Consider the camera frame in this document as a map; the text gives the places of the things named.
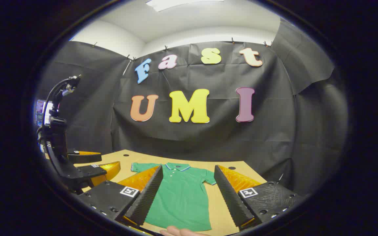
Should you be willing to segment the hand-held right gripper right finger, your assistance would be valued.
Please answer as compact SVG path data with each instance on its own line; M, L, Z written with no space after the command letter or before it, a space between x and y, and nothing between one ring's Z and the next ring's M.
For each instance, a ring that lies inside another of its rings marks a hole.
M214 179L240 230L271 221L304 200L275 181L260 183L221 165L215 166Z

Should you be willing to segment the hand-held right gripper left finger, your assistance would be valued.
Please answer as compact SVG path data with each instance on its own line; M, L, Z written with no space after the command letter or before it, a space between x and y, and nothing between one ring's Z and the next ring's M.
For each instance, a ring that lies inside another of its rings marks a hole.
M77 197L110 220L140 226L145 222L162 180L162 165L157 165L119 183L103 181Z

